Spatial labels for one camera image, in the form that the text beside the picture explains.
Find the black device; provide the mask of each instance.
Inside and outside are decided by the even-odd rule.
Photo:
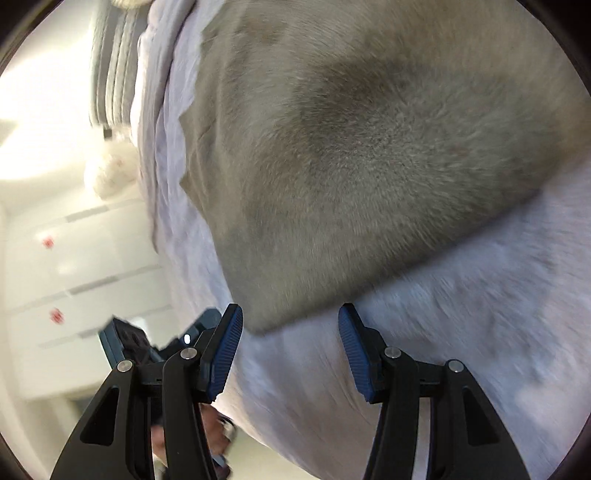
[[[170,480],[219,480],[194,406],[223,391],[241,333],[242,310],[231,304],[192,346],[184,336],[190,333],[172,342],[185,346],[169,349],[165,360],[141,329],[113,319],[100,333],[113,371],[51,480],[153,480],[150,425],[160,415]],[[357,389],[366,401],[382,403],[364,480],[411,480],[421,397],[432,399],[427,480],[529,480],[509,433],[463,363],[416,362],[365,327],[352,304],[339,312],[339,333]]]
[[[99,338],[111,368],[116,368],[120,362],[126,359],[132,360],[137,365],[146,365],[164,362],[184,348],[195,344],[203,332],[209,329],[214,331],[221,320],[222,315],[218,309],[207,309],[179,338],[172,339],[162,349],[150,345],[142,329],[117,317],[113,317],[99,332]],[[151,425],[163,422],[162,402],[158,396],[151,399],[150,419]],[[225,416],[221,416],[220,421],[224,424],[228,436],[230,438],[234,436],[236,426],[233,421]],[[212,459],[217,480],[228,479],[232,471],[224,456],[215,455]]]
[[[363,480],[411,480],[424,397],[431,399],[427,480],[530,480],[503,422],[463,363],[416,362],[386,346],[350,303],[339,311],[339,333],[358,391],[367,402],[382,404]]]
[[[195,404],[210,404],[223,391],[241,333],[242,309],[231,304],[217,327],[163,360],[141,329],[113,319],[100,339],[116,366],[70,435],[52,480],[153,480],[150,427],[158,404],[170,478],[217,480]]]

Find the gray cushion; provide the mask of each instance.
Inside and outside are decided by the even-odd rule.
[[[93,125],[129,125],[138,71],[138,40],[148,25],[149,10],[149,5],[126,10],[109,0],[99,3],[90,67]]]

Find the white stuffed animal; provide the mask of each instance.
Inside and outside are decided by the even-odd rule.
[[[101,199],[121,192],[139,175],[139,151],[126,135],[101,142],[86,162],[84,184]]]

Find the white wall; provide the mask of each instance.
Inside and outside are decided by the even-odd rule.
[[[4,270],[6,216],[0,209],[0,271]],[[0,276],[0,431],[8,445],[35,480],[49,477],[60,444],[66,441],[51,405],[24,401],[14,374],[4,311],[4,276]]]
[[[97,334],[112,315],[143,318],[159,345],[178,335],[150,229],[137,188],[107,202],[74,189],[11,219],[8,338],[24,398],[100,385],[110,367]]]
[[[136,187],[107,202],[80,187],[9,220],[1,212],[0,247],[0,432],[45,480],[77,420],[68,399],[92,395],[110,371],[97,331],[112,314],[139,317],[162,345],[178,321]]]

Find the blue gripper pad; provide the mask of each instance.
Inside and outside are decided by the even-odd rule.
[[[382,402],[388,387],[380,358],[380,352],[386,348],[382,336],[363,325],[351,303],[339,310],[339,333],[357,390],[369,403]]]
[[[201,357],[200,390],[210,401],[223,392],[242,335],[242,309],[231,303]]]

